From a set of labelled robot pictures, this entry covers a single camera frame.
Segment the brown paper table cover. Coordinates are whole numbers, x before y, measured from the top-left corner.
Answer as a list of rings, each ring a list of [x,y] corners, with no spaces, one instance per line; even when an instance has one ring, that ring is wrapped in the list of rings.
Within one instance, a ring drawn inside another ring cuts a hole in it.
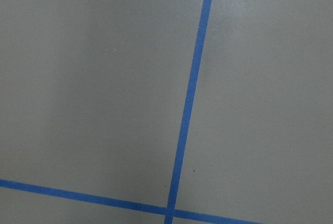
[[[332,0],[1,0],[1,223],[332,223]]]

